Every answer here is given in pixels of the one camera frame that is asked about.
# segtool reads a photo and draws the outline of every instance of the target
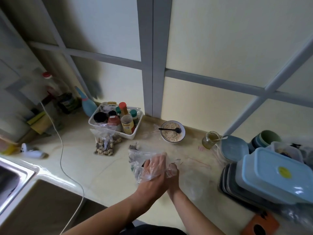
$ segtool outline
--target spoon handle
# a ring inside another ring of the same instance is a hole
[[[175,131],[174,129],[170,129],[170,128],[159,128],[159,130],[173,130],[173,131]]]

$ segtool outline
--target red cap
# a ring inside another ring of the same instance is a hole
[[[120,119],[117,115],[111,115],[108,119],[108,123],[114,123],[116,125],[120,124]]]
[[[125,102],[121,102],[121,103],[119,103],[119,108],[120,109],[124,109],[124,108],[126,108],[126,103]]]
[[[50,77],[50,76],[51,76],[51,74],[50,74],[50,73],[48,73],[48,72],[44,72],[44,73],[42,74],[42,76],[43,76],[43,77]]]

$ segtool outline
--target green cap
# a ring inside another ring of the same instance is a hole
[[[122,112],[120,111],[119,106],[117,106],[117,107],[115,108],[115,111],[116,111],[116,113],[118,113],[118,114],[121,114],[121,113],[122,113]]]
[[[129,111],[129,113],[131,114],[131,116],[136,117],[137,116],[137,111],[136,110],[131,110]]]

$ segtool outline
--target bowl of oats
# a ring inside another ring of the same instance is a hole
[[[182,141],[186,135],[184,126],[180,122],[177,122],[175,120],[166,121],[164,124],[162,124],[161,128],[165,129],[180,128],[182,130],[181,133],[176,133],[175,131],[172,130],[160,130],[161,136],[166,142],[178,143]]]

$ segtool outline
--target white cable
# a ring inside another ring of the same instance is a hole
[[[61,235],[61,234],[64,232],[64,230],[67,228],[67,226],[69,225],[69,223],[72,221],[72,219],[75,217],[75,215],[76,215],[76,213],[78,212],[78,210],[80,209],[81,205],[83,204],[83,200],[84,200],[84,197],[85,197],[85,191],[84,191],[83,186],[82,186],[79,182],[75,181],[75,180],[74,180],[73,178],[71,178],[68,174],[66,174],[65,171],[63,170],[63,168],[62,168],[62,163],[61,163],[61,161],[62,161],[62,156],[63,156],[63,148],[64,148],[62,138],[61,138],[59,132],[57,131],[57,129],[56,129],[54,123],[53,123],[53,120],[51,119],[50,115],[49,115],[48,112],[46,111],[44,105],[42,104],[42,102],[40,102],[40,103],[41,103],[41,105],[42,105],[44,111],[46,112],[47,116],[48,116],[49,119],[51,120],[52,125],[53,125],[53,128],[54,128],[54,130],[57,132],[57,134],[58,134],[58,136],[59,136],[59,138],[60,138],[61,144],[62,144],[61,158],[60,158],[60,167],[61,167],[61,170],[62,170],[62,172],[63,172],[68,178],[70,178],[72,181],[74,181],[74,182],[76,182],[78,185],[80,185],[80,187],[81,187],[81,189],[82,189],[82,191],[83,191],[83,197],[81,198],[81,202],[80,202],[79,206],[77,207],[76,211],[74,212],[73,216],[71,217],[71,219],[68,221],[68,223],[65,225],[64,229],[63,229],[62,232],[60,233],[60,235]]]

